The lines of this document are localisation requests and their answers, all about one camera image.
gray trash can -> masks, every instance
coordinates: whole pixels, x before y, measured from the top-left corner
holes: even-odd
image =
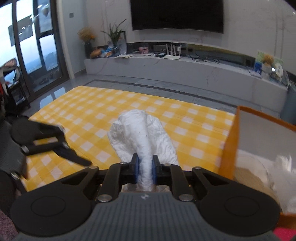
[[[288,91],[285,105],[280,117],[283,121],[296,125],[296,87],[291,85]]]

yellow and white gingham cloth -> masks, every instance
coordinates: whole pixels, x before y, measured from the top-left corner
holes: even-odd
[[[79,86],[57,98],[30,119],[62,125],[66,140],[78,155],[100,169],[120,162],[107,132],[118,116],[132,109],[145,110],[159,118],[177,151],[184,170],[202,166],[217,172],[223,145],[234,115],[216,109],[163,97],[113,89]],[[27,159],[28,190],[81,170],[82,166],[54,152]]]

door frame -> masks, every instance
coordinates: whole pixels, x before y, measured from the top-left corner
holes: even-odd
[[[32,83],[30,81],[30,77],[29,77],[29,75],[28,75],[28,73],[26,71],[26,68],[25,68],[25,63],[24,63],[24,59],[23,59],[22,51],[21,51],[21,47],[20,47],[20,41],[19,41],[19,38],[18,38],[17,8],[16,8],[17,7],[17,1],[18,0],[10,1],[10,2],[12,2],[13,35],[14,35],[14,39],[15,39],[15,48],[16,48],[17,58],[18,58],[20,68],[21,68],[23,76],[24,76],[25,83],[26,83],[26,85],[28,87],[29,95],[30,95],[29,98],[28,98],[28,101],[32,102],[33,100],[35,100],[36,98],[38,98],[39,96],[41,96],[42,94],[47,92],[48,90],[60,85],[61,83],[65,82],[66,80],[68,80],[69,79],[69,74],[68,74],[68,70],[67,70],[67,66],[66,66],[66,62],[65,62],[65,57],[64,57],[64,54],[63,54],[60,34],[59,34],[59,26],[58,26],[58,22],[57,22],[56,0],[50,0],[50,11],[51,11],[51,17],[52,17],[52,30],[49,30],[49,31],[47,31],[45,33],[40,34],[39,18],[37,17],[36,19],[38,19],[38,20],[36,21],[36,23],[34,23],[36,42],[37,42],[37,46],[38,46],[38,51],[39,51],[41,63],[44,64],[44,59],[43,59],[43,55],[42,55],[42,52],[41,52],[39,39],[42,38],[42,37],[51,35],[51,34],[54,35],[55,45],[56,45],[56,49],[57,49],[57,58],[58,58],[59,66],[61,68],[62,77],[55,80],[55,81],[53,81],[52,83],[44,86],[40,90],[34,92]],[[33,0],[33,14],[34,14],[34,16],[36,16],[35,13],[36,13],[36,10],[37,10],[37,6],[38,6],[37,0]]]

open storage box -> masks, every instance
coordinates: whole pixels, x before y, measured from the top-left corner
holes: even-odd
[[[272,161],[278,155],[291,155],[292,168],[296,168],[296,126],[239,106],[225,142],[219,175],[233,180],[238,150]],[[281,213],[277,226],[296,229],[296,214]]]

wall-mounted television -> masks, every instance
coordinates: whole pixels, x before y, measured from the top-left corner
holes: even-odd
[[[223,33],[223,0],[130,0],[133,30],[185,28]]]

